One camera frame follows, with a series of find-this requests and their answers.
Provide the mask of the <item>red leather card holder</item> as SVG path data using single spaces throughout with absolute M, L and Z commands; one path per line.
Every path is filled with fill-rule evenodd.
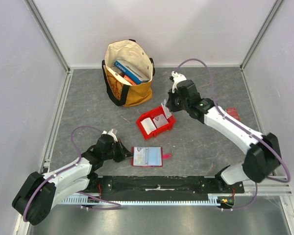
M 131 166 L 162 167 L 163 160 L 172 157 L 172 153 L 163 154 L 162 147 L 132 147 Z

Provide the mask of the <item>red plastic bin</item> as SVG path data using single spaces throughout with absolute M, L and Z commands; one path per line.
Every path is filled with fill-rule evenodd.
M 136 121 L 136 124 L 139 128 L 139 130 L 141 131 L 143 137 L 145 140 L 148 140 L 150 138 L 155 138 L 156 136 L 158 136 L 159 134 L 165 132 L 165 131 L 169 131 L 173 128 L 174 124 L 176 123 L 176 119 L 174 118 L 174 116 L 172 115 L 169 119 L 168 119 L 168 124 L 165 126 L 162 126 L 158 129 L 156 129 L 155 131 L 151 132 L 149 135 L 147 135 L 141 125 L 141 121 L 145 118 L 151 118 L 151 120 L 153 120 L 154 117 L 160 115 L 160 114 L 164 114 L 163 109 L 161 106 L 152 109 L 144 114 L 142 114 Z

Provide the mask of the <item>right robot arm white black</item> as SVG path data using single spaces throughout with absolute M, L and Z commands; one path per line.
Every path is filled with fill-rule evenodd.
M 216 175 L 217 191 L 227 192 L 233 184 L 245 180 L 260 183 L 280 166 L 280 147 L 274 134 L 264 135 L 243 125 L 213 100 L 202 98 L 192 80 L 179 75 L 171 81 L 166 103 L 171 112 L 186 111 L 191 118 L 223 134 L 245 154 L 243 163 L 227 166 Z

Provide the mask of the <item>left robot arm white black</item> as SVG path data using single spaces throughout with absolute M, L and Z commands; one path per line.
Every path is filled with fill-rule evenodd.
M 112 134 L 102 134 L 73 162 L 45 174 L 28 175 L 12 201 L 12 207 L 31 225 L 41 223 L 51 209 L 74 193 L 97 189 L 96 170 L 108 160 L 117 163 L 133 154 Z

